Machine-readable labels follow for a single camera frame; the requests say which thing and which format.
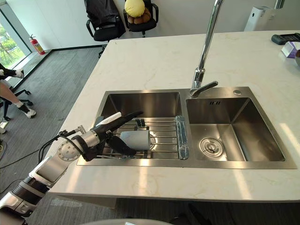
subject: trees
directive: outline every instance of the trees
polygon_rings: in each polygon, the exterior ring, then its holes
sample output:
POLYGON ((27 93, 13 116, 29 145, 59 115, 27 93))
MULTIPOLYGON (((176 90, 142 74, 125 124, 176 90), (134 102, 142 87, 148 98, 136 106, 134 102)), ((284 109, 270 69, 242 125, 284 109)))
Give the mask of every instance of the trees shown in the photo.
POLYGON ((18 48, 16 42, 9 36, 0 24, 0 61, 4 67, 9 67, 18 61, 24 53, 18 48))

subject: double sink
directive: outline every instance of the double sink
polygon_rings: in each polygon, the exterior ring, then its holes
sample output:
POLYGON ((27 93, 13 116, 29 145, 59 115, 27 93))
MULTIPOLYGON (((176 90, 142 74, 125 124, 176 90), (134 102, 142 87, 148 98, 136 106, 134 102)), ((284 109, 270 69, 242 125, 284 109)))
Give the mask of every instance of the double sink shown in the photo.
POLYGON ((144 111, 114 133, 148 129, 151 148, 126 157, 106 146, 98 158, 86 162, 81 157, 77 164, 296 168, 250 88, 212 88, 196 98, 189 93, 189 89, 107 91, 97 118, 144 111))

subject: kitchen island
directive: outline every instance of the kitchen island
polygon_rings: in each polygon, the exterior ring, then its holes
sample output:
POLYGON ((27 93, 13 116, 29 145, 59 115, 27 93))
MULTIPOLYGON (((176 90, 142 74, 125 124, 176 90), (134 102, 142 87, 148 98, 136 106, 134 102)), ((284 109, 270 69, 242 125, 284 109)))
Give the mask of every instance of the kitchen island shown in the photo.
MULTIPOLYGON (((294 32, 215 34, 203 84, 216 80, 218 87, 250 87, 297 169, 91 166, 76 165, 76 160, 49 192, 82 201, 99 197, 104 202, 118 197, 298 201, 300 67, 270 40, 273 34, 294 32)), ((61 130, 91 128, 107 90, 190 88, 204 39, 205 34, 110 41, 61 130)), ((53 155, 60 143, 54 142, 47 155, 53 155)))

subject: clear glass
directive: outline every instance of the clear glass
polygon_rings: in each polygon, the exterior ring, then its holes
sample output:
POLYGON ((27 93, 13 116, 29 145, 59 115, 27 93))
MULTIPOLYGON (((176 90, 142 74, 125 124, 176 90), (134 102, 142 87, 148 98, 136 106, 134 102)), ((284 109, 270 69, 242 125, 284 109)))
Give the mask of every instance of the clear glass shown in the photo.
POLYGON ((0 63, 5 68, 12 69, 25 57, 25 54, 0 23, 0 63))

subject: black chair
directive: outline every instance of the black chair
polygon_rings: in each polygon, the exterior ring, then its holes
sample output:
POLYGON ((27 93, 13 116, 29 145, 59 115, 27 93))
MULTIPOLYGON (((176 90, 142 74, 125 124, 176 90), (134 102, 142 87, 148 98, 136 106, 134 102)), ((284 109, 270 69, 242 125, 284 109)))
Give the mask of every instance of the black chair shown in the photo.
MULTIPOLYGON (((21 95, 23 92, 25 92, 26 95, 30 95, 31 92, 28 91, 28 90, 21 90, 17 93, 15 93, 16 96, 19 96, 21 95)), ((7 116, 7 112, 8 112, 8 106, 12 104, 11 101, 8 101, 7 99, 3 98, 3 97, 0 97, 2 100, 3 100, 3 104, 4 104, 4 116, 3 118, 6 120, 6 121, 9 121, 10 118, 7 116)), ((29 101, 28 99, 20 99, 21 102, 25 102, 27 105, 33 105, 33 103, 31 101, 29 101)))
MULTIPOLYGON (((100 25, 96 26, 93 21, 90 19, 86 22, 86 27, 89 30, 90 35, 94 38, 95 41, 110 41, 115 38, 119 38, 125 32, 124 25, 118 15, 115 16, 114 22, 103 22, 100 25), (90 29, 90 23, 92 24, 95 33, 90 29)), ((99 58, 102 55, 105 47, 102 46, 102 51, 99 52, 99 58)))
POLYGON ((125 10, 123 10, 123 15, 124 15, 124 20, 125 20, 126 27, 129 29, 129 31, 142 32, 142 37, 144 38, 145 37, 145 31, 155 28, 156 24, 158 23, 158 6, 154 3, 151 3, 151 0, 143 0, 143 1, 145 3, 145 7, 151 13, 151 19, 148 22, 141 23, 141 24, 128 23, 127 13, 126 13, 125 10), (153 19, 153 8, 155 9, 155 17, 156 17, 155 20, 153 19))

